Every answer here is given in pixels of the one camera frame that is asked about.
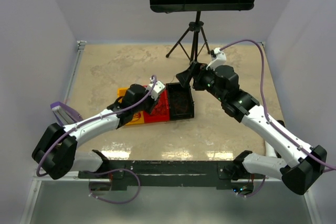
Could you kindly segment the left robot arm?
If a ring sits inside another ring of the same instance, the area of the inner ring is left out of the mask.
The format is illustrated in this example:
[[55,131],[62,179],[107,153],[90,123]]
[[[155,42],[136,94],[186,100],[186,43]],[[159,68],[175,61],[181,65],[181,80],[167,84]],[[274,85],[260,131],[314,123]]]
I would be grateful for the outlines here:
[[78,151],[84,143],[95,137],[128,124],[141,111],[150,113],[165,90],[157,81],[147,87],[132,84],[122,98],[88,119],[61,126],[49,125],[33,150],[32,158],[38,164],[38,177],[50,176],[57,180],[68,172],[83,171],[103,178],[108,174],[108,159],[97,150]]

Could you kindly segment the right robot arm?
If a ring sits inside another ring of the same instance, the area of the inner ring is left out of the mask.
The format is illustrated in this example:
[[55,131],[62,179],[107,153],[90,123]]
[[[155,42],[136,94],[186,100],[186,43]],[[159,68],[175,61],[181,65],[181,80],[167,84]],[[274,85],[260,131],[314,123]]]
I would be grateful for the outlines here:
[[233,67],[213,68],[193,61],[176,78],[184,88],[209,92],[228,116],[252,129],[280,155],[269,157],[242,152],[234,159],[237,177],[246,178],[250,174],[273,177],[282,180],[295,194],[304,195],[322,175],[327,151],[297,138],[268,115],[257,99],[240,88],[239,76]]

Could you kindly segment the red plastic bin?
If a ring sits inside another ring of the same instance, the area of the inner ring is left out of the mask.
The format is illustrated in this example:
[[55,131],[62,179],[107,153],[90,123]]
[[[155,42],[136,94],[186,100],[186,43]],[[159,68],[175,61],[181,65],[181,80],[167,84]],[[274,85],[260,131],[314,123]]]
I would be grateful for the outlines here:
[[167,91],[165,90],[160,96],[160,100],[151,114],[147,114],[143,111],[144,123],[158,123],[167,122],[170,120],[170,109],[167,98]]

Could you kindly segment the yellow plastic bin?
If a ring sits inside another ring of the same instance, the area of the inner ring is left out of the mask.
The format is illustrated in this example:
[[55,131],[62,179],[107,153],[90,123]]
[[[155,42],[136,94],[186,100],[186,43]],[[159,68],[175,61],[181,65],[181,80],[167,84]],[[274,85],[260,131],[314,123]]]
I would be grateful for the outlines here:
[[[119,88],[117,90],[118,97],[123,97],[126,93],[126,90],[127,90],[127,88]],[[126,126],[139,125],[139,124],[144,124],[143,111],[140,111],[140,112],[134,114],[132,120],[129,123],[127,123]]]

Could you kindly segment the black plastic bin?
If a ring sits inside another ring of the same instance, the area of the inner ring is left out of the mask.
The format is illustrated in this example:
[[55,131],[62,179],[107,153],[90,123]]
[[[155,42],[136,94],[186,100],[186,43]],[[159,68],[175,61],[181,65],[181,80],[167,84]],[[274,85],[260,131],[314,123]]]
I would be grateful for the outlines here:
[[191,87],[183,88],[178,82],[166,85],[170,109],[170,120],[186,120],[194,118],[194,100]]

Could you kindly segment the purple holder block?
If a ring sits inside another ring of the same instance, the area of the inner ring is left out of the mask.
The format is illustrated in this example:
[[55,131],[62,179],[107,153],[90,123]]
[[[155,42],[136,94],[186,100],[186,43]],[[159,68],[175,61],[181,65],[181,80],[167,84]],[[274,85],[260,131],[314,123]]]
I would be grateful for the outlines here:
[[83,120],[79,112],[62,102],[54,102],[50,105],[50,108],[61,126],[74,124]]

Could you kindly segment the black cylinder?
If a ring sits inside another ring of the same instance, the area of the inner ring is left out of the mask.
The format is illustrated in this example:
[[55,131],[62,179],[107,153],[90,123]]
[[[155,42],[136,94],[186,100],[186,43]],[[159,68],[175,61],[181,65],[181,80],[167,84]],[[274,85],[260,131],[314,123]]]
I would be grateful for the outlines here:
[[278,120],[277,121],[280,125],[282,125],[283,127],[285,127],[285,123],[284,123],[284,121],[282,121],[282,120]]

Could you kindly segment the white cylinder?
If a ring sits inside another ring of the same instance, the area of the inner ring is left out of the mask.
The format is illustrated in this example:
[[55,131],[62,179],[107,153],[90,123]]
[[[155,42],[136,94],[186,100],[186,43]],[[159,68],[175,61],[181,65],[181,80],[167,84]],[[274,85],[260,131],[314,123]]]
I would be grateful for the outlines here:
[[265,154],[268,157],[277,158],[277,153],[276,153],[275,149],[267,142],[265,142]]

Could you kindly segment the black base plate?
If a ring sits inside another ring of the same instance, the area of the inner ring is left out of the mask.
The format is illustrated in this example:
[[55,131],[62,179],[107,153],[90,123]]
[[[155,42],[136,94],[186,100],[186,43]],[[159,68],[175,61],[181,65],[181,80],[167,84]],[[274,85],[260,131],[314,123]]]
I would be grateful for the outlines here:
[[232,161],[131,161],[109,160],[98,172],[112,169],[112,190],[137,186],[134,172],[143,187],[215,187],[231,189],[232,179],[249,179],[247,172],[234,172]]

